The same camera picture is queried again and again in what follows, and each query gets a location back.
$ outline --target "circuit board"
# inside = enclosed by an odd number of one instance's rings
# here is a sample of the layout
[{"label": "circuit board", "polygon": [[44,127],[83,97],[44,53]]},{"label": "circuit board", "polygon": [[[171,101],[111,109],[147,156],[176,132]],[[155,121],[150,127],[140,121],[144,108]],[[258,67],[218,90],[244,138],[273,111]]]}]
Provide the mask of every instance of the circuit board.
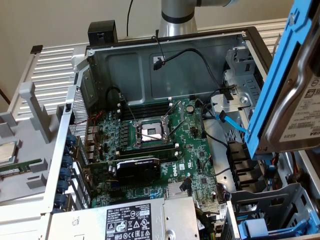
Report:
[{"label": "circuit board", "polygon": [[[160,179],[155,180],[152,184],[120,185],[117,180],[108,179],[105,175],[110,165],[115,166],[116,162],[122,161],[122,156],[118,159],[115,156],[119,148],[122,149],[122,152],[134,149],[136,128],[133,124],[135,121],[119,121],[115,117],[115,112],[108,112],[99,118],[101,121],[95,123],[101,132],[98,144],[102,147],[106,144],[107,149],[102,154],[96,151],[93,154],[93,163],[87,166],[92,175],[96,176],[96,189],[91,205],[93,208],[118,204],[122,201],[167,198],[168,184],[182,183],[189,177],[192,181],[194,202],[204,211],[218,211],[218,201],[213,200],[212,196],[212,193],[216,191],[215,179],[205,176],[199,166],[199,163],[203,164],[211,155],[207,138],[202,136],[200,108],[196,108],[195,101],[189,98],[174,99],[171,103],[177,107],[168,115],[170,129],[174,129],[182,122],[183,111],[184,121],[168,141],[168,145],[170,141],[179,145],[178,153],[173,147],[169,150],[150,151],[133,156],[165,159],[160,164]],[[188,106],[192,106],[192,113],[186,111]],[[149,121],[156,119],[156,117],[151,117]],[[204,171],[214,174],[214,168],[209,163],[204,167]]]}]

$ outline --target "hard drive label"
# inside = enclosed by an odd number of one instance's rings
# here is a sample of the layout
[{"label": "hard drive label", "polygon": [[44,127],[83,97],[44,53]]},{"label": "hard drive label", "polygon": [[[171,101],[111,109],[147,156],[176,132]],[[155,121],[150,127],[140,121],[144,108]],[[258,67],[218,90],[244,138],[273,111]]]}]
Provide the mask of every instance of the hard drive label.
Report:
[{"label": "hard drive label", "polygon": [[313,77],[305,89],[280,142],[320,137],[320,78]]},{"label": "hard drive label", "polygon": [[151,204],[108,209],[105,240],[152,240]]}]

